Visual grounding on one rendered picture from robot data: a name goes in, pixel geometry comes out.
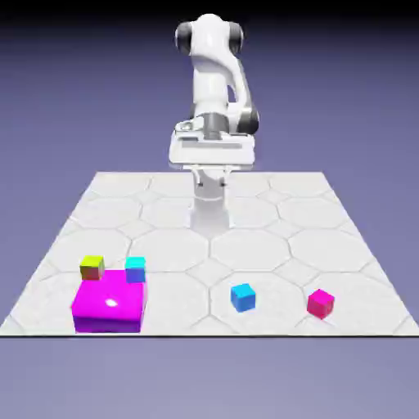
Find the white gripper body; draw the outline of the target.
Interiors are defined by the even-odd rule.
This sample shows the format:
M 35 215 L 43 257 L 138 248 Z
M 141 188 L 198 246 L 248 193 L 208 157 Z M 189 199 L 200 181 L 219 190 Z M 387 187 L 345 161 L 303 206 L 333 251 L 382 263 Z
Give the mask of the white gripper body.
M 169 162 L 180 168 L 248 167 L 255 162 L 255 138 L 247 134 L 221 133 L 221 139 L 204 139 L 201 131 L 174 131 L 169 146 Z

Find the small cyan cube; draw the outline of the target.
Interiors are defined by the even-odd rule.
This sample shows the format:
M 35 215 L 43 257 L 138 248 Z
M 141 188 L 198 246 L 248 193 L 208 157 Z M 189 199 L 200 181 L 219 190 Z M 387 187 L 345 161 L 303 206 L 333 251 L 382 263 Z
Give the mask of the small cyan cube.
M 143 283 L 146 281 L 146 260 L 143 256 L 129 256 L 125 260 L 124 270 L 127 283 Z

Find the small blue cube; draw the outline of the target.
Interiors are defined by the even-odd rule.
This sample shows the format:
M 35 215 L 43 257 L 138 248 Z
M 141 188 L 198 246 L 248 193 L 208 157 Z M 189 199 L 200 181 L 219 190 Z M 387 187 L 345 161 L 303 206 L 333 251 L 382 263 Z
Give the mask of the small blue cube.
M 235 285 L 231 288 L 231 302 L 238 313 L 254 309 L 256 293 L 249 283 Z

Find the small yellow-green cube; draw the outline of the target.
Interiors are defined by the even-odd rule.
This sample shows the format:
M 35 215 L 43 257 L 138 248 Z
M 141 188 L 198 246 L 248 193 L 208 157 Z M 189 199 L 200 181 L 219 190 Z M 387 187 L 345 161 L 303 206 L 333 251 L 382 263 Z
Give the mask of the small yellow-green cube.
M 104 257 L 101 255 L 86 255 L 79 265 L 83 281 L 99 281 L 105 271 Z

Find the small crimson cube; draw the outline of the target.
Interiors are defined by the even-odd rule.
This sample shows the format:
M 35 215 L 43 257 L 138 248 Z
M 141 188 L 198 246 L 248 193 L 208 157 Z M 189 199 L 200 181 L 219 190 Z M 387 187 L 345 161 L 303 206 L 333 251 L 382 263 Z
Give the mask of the small crimson cube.
M 335 303 L 335 296 L 323 289 L 317 289 L 308 297 L 307 311 L 314 317 L 324 319 L 328 317 Z

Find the large magenta box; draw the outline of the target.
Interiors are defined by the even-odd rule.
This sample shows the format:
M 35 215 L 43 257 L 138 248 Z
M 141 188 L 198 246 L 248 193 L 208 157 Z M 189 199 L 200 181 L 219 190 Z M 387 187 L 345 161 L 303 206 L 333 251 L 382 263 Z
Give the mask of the large magenta box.
M 106 270 L 100 280 L 83 280 L 71 305 L 78 333 L 138 333 L 147 284 L 128 282 L 124 270 Z

